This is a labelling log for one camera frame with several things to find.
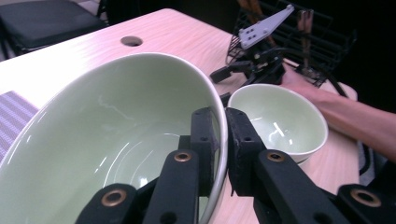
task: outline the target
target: hole in table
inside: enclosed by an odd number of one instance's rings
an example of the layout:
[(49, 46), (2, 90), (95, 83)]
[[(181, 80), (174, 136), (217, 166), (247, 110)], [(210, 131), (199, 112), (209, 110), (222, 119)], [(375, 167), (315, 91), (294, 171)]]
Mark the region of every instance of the hole in table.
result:
[(137, 47), (143, 44), (143, 40), (140, 39), (137, 36), (125, 36), (121, 39), (121, 43), (123, 45), (129, 46), (129, 47)]

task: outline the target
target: bowl rim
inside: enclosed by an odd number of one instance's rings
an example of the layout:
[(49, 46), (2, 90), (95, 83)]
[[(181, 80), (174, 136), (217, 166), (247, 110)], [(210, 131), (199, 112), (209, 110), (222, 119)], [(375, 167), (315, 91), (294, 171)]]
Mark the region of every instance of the bowl rim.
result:
[(70, 85), (73, 85), (73, 83), (79, 81), (80, 79), (83, 79), (84, 77), (95, 73), (96, 71), (100, 70), (101, 68), (105, 66), (110, 66), (111, 64), (117, 63), (117, 62), (123, 62), (127, 60), (131, 60), (135, 57), (144, 57), (144, 56), (153, 56), (153, 57), (166, 57), (168, 59), (172, 59), (176, 63), (184, 63), (184, 65), (188, 66), (191, 71), (193, 70), (196, 75), (198, 75), (201, 80), (205, 83), (206, 87), (210, 90), (210, 95), (213, 98), (213, 102), (215, 103), (215, 106), (210, 106), (212, 111), (216, 113), (217, 115), (217, 122), (219, 124), (219, 160), (216, 164), (216, 172), (214, 173), (214, 182), (212, 189), (210, 191), (210, 195), (207, 200), (207, 204), (205, 207), (205, 211), (202, 213), (201, 217), (199, 218), (200, 223), (208, 223), (209, 220), (213, 217), (215, 214), (217, 208), (221, 204), (221, 195), (223, 193), (223, 187), (225, 186), (225, 177), (226, 177), (226, 171), (227, 171), (227, 157), (228, 157), (228, 126), (227, 126), (227, 119), (225, 116), (225, 111), (223, 109), (222, 101), (219, 98), (219, 95), (213, 85), (213, 83), (209, 80), (209, 78), (205, 75), (205, 73), (199, 69), (196, 65), (190, 63), (189, 61), (178, 57), (176, 55), (168, 54), (168, 53), (162, 53), (162, 52), (138, 52), (138, 53), (133, 53), (130, 55), (125, 55), (119, 58), (116, 58), (112, 61), (109, 61), (107, 63), (100, 64), (93, 69), (84, 72), (81, 76), (75, 78), (72, 80), (70, 83), (65, 85), (63, 88), (59, 89), (53, 96), (51, 96), (48, 101), (37, 111), (37, 113), (30, 119), (30, 121), (25, 125), (25, 127), (21, 130), (20, 134), (16, 137), (14, 140), (14, 143), (10, 146), (9, 150), (7, 151), (6, 155), (0, 162), (0, 172), (2, 172), (3, 169), (1, 169), (6, 163), (6, 158), (7, 157), (12, 157), (13, 151), (15, 150), (15, 147), (17, 146), (18, 140), (21, 138), (21, 135), (24, 134), (27, 129), (32, 125), (32, 123), (35, 121), (35, 117), (39, 117), (40, 111), (44, 110), (46, 107), (48, 107), (49, 104), (52, 104), (54, 100), (57, 99), (57, 96), (67, 90), (67, 88)]
[(296, 91), (292, 91), (289, 90), (285, 87), (282, 86), (278, 86), (278, 85), (274, 85), (274, 84), (267, 84), (267, 83), (256, 83), (256, 84), (250, 84), (244, 87), (239, 88), (238, 90), (236, 90), (230, 97), (229, 102), (227, 104), (228, 107), (231, 107), (231, 103), (235, 98), (235, 95), (239, 94), (240, 92), (246, 91), (248, 89), (257, 89), (257, 88), (267, 88), (267, 89), (274, 89), (277, 91), (283, 91), (286, 94), (290, 94), (292, 97), (301, 100), (303, 103), (305, 103), (306, 105), (308, 105), (309, 108), (311, 108), (317, 115), (318, 115), (318, 119), (320, 121), (320, 123), (322, 124), (322, 131), (324, 133), (322, 140), (320, 141), (320, 144), (318, 144), (317, 147), (309, 150), (309, 151), (305, 151), (305, 152), (287, 152), (289, 155), (291, 156), (304, 156), (304, 155), (309, 155), (312, 154), (316, 151), (318, 151), (319, 149), (321, 149), (327, 142), (327, 139), (329, 137), (329, 126), (328, 123), (326, 121), (326, 119), (323, 117), (323, 114), (319, 111), (319, 109), (312, 103), (310, 102), (308, 99), (306, 99), (305, 97), (303, 97), (300, 93), (296, 92)]

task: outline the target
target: table surface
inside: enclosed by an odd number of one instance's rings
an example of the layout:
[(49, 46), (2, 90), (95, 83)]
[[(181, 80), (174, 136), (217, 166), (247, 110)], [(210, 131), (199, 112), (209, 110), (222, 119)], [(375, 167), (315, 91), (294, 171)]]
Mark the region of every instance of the table surface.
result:
[[(121, 44), (125, 36), (143, 43)], [(41, 108), (51, 97), (77, 77), (122, 56), (138, 52), (163, 52), (183, 58), (207, 76), (225, 65), (231, 40), (228, 34), (173, 9), (162, 9), (106, 29), (65, 41), (0, 63), (0, 94), (15, 91)], [(214, 84), (219, 94), (234, 92), (244, 76), (232, 76)], [(331, 86), (323, 88), (332, 90)], [(345, 86), (354, 98), (356, 92)], [(303, 166), (305, 173), (322, 189), (336, 193), (341, 185), (359, 183), (359, 159), (355, 140), (330, 129), (325, 146)], [(214, 223), (258, 223), (252, 198), (231, 197), (226, 179), (222, 201)]]

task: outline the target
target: pale green bowl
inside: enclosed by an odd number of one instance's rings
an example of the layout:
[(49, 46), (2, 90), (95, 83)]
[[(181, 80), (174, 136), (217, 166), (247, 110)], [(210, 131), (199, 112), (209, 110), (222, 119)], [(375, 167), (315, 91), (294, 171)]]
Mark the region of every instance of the pale green bowl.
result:
[(159, 176), (179, 137), (191, 134), (191, 113), (203, 107), (213, 112), (219, 141), (215, 185), (200, 200), (206, 223), (226, 171), (224, 109), (205, 74), (160, 53), (92, 70), (33, 117), (0, 166), (0, 223), (70, 224), (97, 190), (113, 183), (141, 188)]
[(267, 148), (305, 161), (326, 142), (328, 126), (318, 109), (302, 95), (270, 84), (237, 90), (228, 107), (242, 110)]

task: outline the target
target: metal tool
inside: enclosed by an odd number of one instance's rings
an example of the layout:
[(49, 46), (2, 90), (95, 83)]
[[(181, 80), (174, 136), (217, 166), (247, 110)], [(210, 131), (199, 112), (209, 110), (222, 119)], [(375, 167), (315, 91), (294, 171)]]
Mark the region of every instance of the metal tool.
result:
[(297, 17), (297, 28), (302, 33), (302, 46), (303, 46), (303, 53), (307, 55), (304, 58), (304, 67), (303, 67), (303, 74), (309, 76), (309, 53), (311, 48), (311, 32), (312, 32), (312, 22), (314, 19), (314, 10), (300, 10), (298, 12)]
[[(247, 15), (250, 23), (255, 24), (263, 20), (263, 18), (266, 18), (266, 16), (262, 13), (262, 6), (259, 0), (238, 0), (238, 3), (241, 8), (251, 12), (251, 14)], [(268, 35), (265, 38), (268, 40), (271, 46), (274, 47), (276, 45), (276, 42), (271, 35)]]
[[(238, 40), (243, 50), (243, 57), (214, 71), (210, 75), (213, 82), (219, 83), (230, 77), (232, 73), (243, 73), (247, 80), (242, 86), (253, 83), (280, 84), (285, 73), (282, 65), (283, 57), (277, 52), (272, 52), (275, 42), (271, 42), (268, 37), (293, 10), (293, 5), (287, 5), (285, 9), (271, 17), (240, 29)], [(220, 96), (224, 105), (227, 105), (230, 96), (228, 92)]]
[[(230, 183), (237, 196), (254, 198), (260, 223), (396, 223), (394, 163), (369, 186), (344, 185), (334, 195), (316, 186), (287, 153), (268, 149), (245, 112), (227, 107), (225, 113)], [(191, 135), (180, 138), (158, 178), (140, 189), (121, 183), (99, 189), (75, 224), (198, 223), (198, 197), (210, 196), (202, 186), (212, 186), (202, 176), (203, 168), (213, 167), (210, 116), (208, 107), (192, 113)]]

